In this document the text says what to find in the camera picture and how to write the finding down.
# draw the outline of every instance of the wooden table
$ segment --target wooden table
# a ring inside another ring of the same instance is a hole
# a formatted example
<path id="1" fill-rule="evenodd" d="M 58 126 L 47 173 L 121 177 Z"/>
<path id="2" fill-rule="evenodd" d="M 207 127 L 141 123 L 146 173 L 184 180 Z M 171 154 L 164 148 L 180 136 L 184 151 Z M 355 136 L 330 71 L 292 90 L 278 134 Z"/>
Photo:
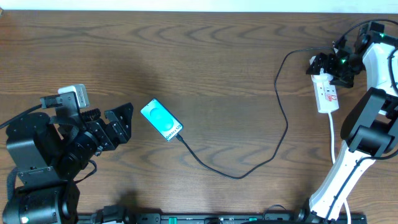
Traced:
<path id="1" fill-rule="evenodd" d="M 132 138 L 94 158 L 98 172 L 78 184 L 79 212 L 114 203 L 169 213 L 255 213 L 275 203 L 293 210 L 331 168 L 328 117 L 317 113 L 305 74 L 318 52 L 286 61 L 278 88 L 289 130 L 276 158 L 243 180 L 204 169 L 139 111 L 158 98 L 184 124 L 182 136 L 204 162 L 244 174 L 272 155 L 285 128 L 274 93 L 285 55 L 330 46 L 352 25 L 379 17 L 398 20 L 366 14 L 6 11 L 0 18 L 0 121 L 74 83 L 86 85 L 91 108 L 102 112 L 133 103 Z M 387 26 L 389 34 L 398 35 L 396 30 Z M 349 39 L 355 37 L 353 32 Z M 338 90 L 337 150 L 341 124 L 365 91 L 364 72 L 354 88 Z M 1 130 L 1 208 L 14 167 L 6 139 Z M 365 173 L 349 196 L 351 211 L 365 213 L 370 223 L 398 220 L 397 161 L 377 162 Z"/>

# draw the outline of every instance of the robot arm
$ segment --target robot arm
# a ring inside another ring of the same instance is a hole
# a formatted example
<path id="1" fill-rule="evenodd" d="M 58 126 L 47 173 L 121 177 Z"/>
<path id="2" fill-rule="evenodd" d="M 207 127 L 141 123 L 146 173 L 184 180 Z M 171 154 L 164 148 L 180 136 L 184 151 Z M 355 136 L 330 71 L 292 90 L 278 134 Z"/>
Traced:
<path id="1" fill-rule="evenodd" d="M 392 82 L 396 78 L 391 76 L 398 78 L 398 54 L 393 56 L 398 39 L 385 35 L 383 25 L 371 22 L 359 30 L 355 53 L 345 47 L 345 42 L 343 38 L 335 45 L 335 55 L 317 55 L 307 74 L 326 72 L 333 76 L 331 85 L 351 88 L 354 76 L 366 70 L 368 92 L 343 123 L 341 151 L 321 187 L 310 197 L 305 221 L 312 222 L 314 217 L 337 220 L 344 200 L 375 160 L 366 159 L 354 169 L 357 162 L 364 157 L 380 157 L 397 144 L 398 98 Z M 378 121 L 378 113 L 390 121 Z"/>

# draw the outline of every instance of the black mount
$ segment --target black mount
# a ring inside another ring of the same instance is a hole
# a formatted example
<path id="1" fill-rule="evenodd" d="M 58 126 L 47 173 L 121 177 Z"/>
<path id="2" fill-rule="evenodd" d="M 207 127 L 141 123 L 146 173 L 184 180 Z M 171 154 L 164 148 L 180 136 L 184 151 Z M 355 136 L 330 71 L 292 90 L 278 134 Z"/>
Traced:
<path id="1" fill-rule="evenodd" d="M 388 123 L 377 120 L 380 111 L 386 113 Z M 379 157 L 398 143 L 397 112 L 397 97 L 370 88 L 344 120 L 340 136 L 350 152 L 360 150 Z"/>

